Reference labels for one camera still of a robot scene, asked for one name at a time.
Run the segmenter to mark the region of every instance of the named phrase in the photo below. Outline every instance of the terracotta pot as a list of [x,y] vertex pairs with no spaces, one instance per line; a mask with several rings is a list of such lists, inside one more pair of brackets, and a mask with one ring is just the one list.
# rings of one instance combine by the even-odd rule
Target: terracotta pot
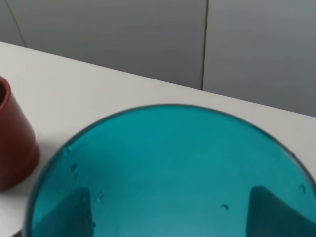
[[24,180],[40,157],[34,131],[0,77],[0,191]]

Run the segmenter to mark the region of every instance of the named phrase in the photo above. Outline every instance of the wall seam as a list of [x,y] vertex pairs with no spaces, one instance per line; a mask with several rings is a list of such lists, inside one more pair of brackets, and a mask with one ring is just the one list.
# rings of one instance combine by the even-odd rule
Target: wall seam
[[205,70],[205,56],[206,56],[207,24],[208,24],[208,14],[209,14],[209,10],[208,9],[209,9],[209,0],[206,0],[201,90],[203,90],[203,87],[204,87],[204,70]]
[[9,9],[10,14],[11,14],[11,16],[12,16],[12,18],[13,18],[13,21],[14,21],[14,23],[15,23],[17,29],[18,29],[18,32],[19,32],[19,35],[20,35],[20,37],[21,37],[21,40],[22,40],[22,43],[23,43],[24,47],[28,48],[28,46],[27,46],[27,44],[26,44],[26,42],[25,42],[25,40],[24,40],[24,37],[23,37],[23,35],[22,35],[21,28],[20,28],[20,26],[19,26],[19,24],[18,24],[18,21],[17,21],[15,15],[14,15],[14,13],[13,13],[13,10],[12,10],[12,8],[11,8],[11,5],[9,4],[8,0],[4,0],[4,1],[5,1],[5,3],[6,3],[6,5],[7,5],[7,7],[8,7],[8,9]]

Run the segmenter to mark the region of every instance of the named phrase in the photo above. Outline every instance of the water droplet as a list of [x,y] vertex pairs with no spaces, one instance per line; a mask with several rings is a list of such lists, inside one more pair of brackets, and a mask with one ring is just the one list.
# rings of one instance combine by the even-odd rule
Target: water droplet
[[102,198],[104,197],[104,193],[102,191],[100,191],[97,195],[97,202],[101,202]]
[[71,172],[75,172],[77,170],[77,164],[71,166]]
[[71,153],[71,148],[70,147],[66,147],[65,149],[64,149],[64,154],[67,156],[67,155],[69,155]]
[[221,205],[221,209],[228,211],[229,208],[226,204],[223,204],[223,205]]
[[305,192],[306,192],[305,185],[304,185],[304,184],[300,184],[300,185],[298,186],[298,190],[300,190],[302,193],[305,193]]

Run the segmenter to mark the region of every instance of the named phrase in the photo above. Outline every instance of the white table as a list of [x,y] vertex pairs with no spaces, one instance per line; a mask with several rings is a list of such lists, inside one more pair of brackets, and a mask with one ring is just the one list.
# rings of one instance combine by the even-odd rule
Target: white table
[[217,109],[264,129],[293,151],[316,178],[316,118],[0,43],[0,75],[11,84],[41,150],[35,173],[0,194],[0,237],[23,222],[35,178],[71,136],[128,108],[181,103]]

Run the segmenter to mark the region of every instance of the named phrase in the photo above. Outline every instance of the teal bowl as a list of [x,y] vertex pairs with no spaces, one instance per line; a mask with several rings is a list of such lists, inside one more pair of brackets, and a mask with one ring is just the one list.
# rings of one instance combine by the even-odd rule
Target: teal bowl
[[68,141],[34,187],[24,237],[311,237],[315,183],[231,115],[144,106]]

